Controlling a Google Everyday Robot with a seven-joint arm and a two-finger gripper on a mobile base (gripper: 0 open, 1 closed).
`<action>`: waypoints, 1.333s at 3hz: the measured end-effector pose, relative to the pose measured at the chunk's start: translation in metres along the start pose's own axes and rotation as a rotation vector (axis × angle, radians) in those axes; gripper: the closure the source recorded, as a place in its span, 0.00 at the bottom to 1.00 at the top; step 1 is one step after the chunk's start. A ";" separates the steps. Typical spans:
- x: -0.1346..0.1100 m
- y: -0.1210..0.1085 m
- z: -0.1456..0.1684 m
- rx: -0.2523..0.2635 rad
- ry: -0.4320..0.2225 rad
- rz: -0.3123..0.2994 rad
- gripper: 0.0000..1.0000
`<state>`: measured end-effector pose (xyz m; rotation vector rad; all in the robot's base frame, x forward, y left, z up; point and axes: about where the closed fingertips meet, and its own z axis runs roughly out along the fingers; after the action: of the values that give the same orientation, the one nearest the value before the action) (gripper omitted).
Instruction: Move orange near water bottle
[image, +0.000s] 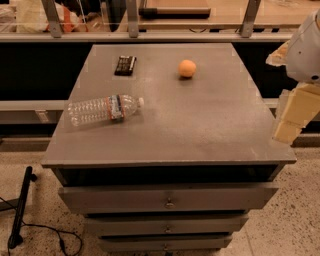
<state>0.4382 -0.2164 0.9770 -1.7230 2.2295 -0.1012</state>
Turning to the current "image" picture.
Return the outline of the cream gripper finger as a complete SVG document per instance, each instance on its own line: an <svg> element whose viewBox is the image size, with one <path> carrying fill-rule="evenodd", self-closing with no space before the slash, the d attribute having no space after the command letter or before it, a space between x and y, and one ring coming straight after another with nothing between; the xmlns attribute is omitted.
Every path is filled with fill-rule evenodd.
<svg viewBox="0 0 320 256"><path fill-rule="evenodd" d="M284 42L275 51L268 55L266 63L271 66L285 66L289 42Z"/></svg>
<svg viewBox="0 0 320 256"><path fill-rule="evenodd" d="M299 83L291 91L283 90L276 108L272 138L291 145L319 113L319 85Z"/></svg>

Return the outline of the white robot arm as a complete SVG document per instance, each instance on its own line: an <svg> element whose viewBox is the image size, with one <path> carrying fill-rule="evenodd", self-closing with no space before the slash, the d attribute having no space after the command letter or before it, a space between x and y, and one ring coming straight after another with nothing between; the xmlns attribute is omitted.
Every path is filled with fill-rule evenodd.
<svg viewBox="0 0 320 256"><path fill-rule="evenodd" d="M274 140L291 145L320 112L320 10L313 11L266 63L284 66L287 76L298 82L279 97L272 135Z"/></svg>

